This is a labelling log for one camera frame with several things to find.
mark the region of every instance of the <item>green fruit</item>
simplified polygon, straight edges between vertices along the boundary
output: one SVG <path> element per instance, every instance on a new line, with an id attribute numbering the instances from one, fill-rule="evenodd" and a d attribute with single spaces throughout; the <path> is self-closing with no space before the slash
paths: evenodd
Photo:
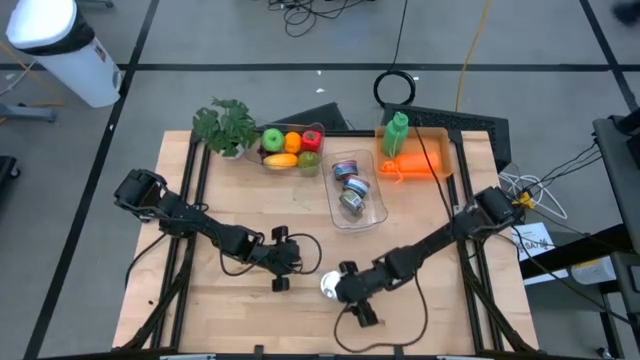
<path id="1" fill-rule="evenodd" d="M 262 133 L 262 147 L 270 152 L 278 152 L 284 146 L 284 135 L 278 129 L 267 129 Z"/>
<path id="2" fill-rule="evenodd" d="M 320 156 L 313 151 L 303 151 L 298 155 L 298 167 L 302 176 L 316 176 L 320 170 Z"/>

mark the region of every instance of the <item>wooden table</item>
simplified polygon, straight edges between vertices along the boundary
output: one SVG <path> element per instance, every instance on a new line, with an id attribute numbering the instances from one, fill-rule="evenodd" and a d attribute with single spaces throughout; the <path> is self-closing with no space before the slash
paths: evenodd
<path id="1" fill-rule="evenodd" d="M 496 185 L 498 178 L 485 132 L 463 132 L 465 152 L 474 191 Z M 189 132 L 165 133 L 156 172 L 169 188 L 179 192 L 188 149 Z M 327 138 L 325 153 L 369 149 L 372 138 Z M 197 169 L 190 194 L 193 201 Z M 189 287 L 188 304 L 180 351 L 251 353 L 262 344 L 267 353 L 344 353 L 333 339 L 333 326 L 343 304 L 320 292 L 323 274 L 335 270 L 343 260 L 356 261 L 361 269 L 395 246 L 415 243 L 445 224 L 448 219 L 435 182 L 380 179 L 379 185 L 389 217 L 378 227 L 361 233 L 341 233 L 333 226 L 322 176 L 299 178 L 260 173 L 247 160 L 228 161 L 212 156 L 207 174 L 205 202 L 208 215 L 222 223 L 242 224 L 270 233 L 271 228 L 288 225 L 290 232 L 306 232 L 322 244 L 324 259 L 317 273 L 292 275 L 291 289 L 271 292 L 273 276 L 255 268 L 237 278 L 220 270 L 218 250 L 204 236 L 197 238 L 196 255 Z M 462 189 L 457 178 L 458 189 Z M 157 223 L 142 225 L 137 252 L 159 235 Z M 158 300 L 168 251 L 168 241 L 146 255 L 131 274 L 114 346 L 129 340 Z M 316 260 L 316 248 L 299 241 L 305 264 Z M 530 345 L 537 340 L 525 294 L 515 248 L 494 237 L 486 243 L 495 302 L 512 326 Z M 227 260 L 230 271 L 246 265 Z M 473 342 L 460 264 L 455 245 L 427 259 L 419 272 L 429 309 L 429 325 L 407 354 L 473 354 Z M 393 292 L 375 295 L 371 304 L 381 324 L 360 328 L 357 320 L 345 315 L 339 326 L 342 342 L 360 348 L 374 342 L 405 342 L 415 338 L 422 326 L 423 311 L 414 282 Z M 485 348 L 491 348 L 486 314 L 480 305 Z M 174 310 L 167 313 L 171 324 Z M 164 336 L 168 344 L 169 336 Z M 371 353 L 388 354 L 389 348 Z"/>

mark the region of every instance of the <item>black ring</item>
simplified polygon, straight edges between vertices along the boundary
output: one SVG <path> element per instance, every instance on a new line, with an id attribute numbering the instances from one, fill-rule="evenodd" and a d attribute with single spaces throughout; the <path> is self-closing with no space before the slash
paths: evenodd
<path id="1" fill-rule="evenodd" d="M 413 102 L 413 99 L 415 99 L 416 97 L 416 82 L 413 80 L 413 77 L 411 77 L 411 75 L 400 70 L 389 70 L 387 72 L 380 74 L 380 76 L 376 78 L 376 81 L 373 83 L 373 96 L 376 98 L 376 101 L 378 102 L 378 104 L 380 104 L 380 106 L 382 106 L 383 109 L 386 106 L 386 103 L 380 99 L 380 94 L 378 94 L 378 86 L 380 86 L 380 81 L 382 81 L 382 79 L 384 79 L 389 75 L 400 76 L 401 78 L 405 79 L 409 83 L 409 87 L 411 88 L 411 94 L 409 94 L 409 98 L 407 100 L 402 102 L 402 105 L 411 105 L 411 103 Z"/>

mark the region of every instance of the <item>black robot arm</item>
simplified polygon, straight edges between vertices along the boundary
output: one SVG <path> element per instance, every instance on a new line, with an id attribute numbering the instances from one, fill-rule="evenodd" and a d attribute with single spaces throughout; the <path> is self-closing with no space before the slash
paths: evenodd
<path id="1" fill-rule="evenodd" d="M 160 220 L 160 231 L 186 237 L 199 232 L 211 239 L 220 252 L 241 263 L 252 264 L 276 275 L 273 291 L 289 289 L 284 275 L 301 267 L 300 249 L 288 238 L 288 228 L 272 230 L 273 245 L 264 245 L 264 234 L 239 225 L 222 224 L 207 216 L 167 188 L 166 180 L 148 170 L 131 170 L 114 194 L 115 204 L 146 221 Z"/>
<path id="2" fill-rule="evenodd" d="M 367 301 L 373 294 L 407 283 L 426 258 L 458 240 L 484 239 L 514 225 L 521 211 L 511 205 L 502 190 L 487 188 L 476 194 L 448 224 L 414 245 L 395 248 L 374 259 L 371 269 L 358 272 L 355 262 L 340 263 L 339 273 L 329 273 L 323 278 L 323 292 L 349 304 L 360 326 L 375 325 L 378 319 Z"/>

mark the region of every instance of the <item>red pepper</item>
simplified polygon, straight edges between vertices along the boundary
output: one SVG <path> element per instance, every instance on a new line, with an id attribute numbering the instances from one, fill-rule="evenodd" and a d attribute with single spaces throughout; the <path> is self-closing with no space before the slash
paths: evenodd
<path id="1" fill-rule="evenodd" d="M 302 144 L 300 145 L 302 151 L 320 151 L 322 145 L 322 134 L 317 131 L 307 130 L 302 134 Z"/>

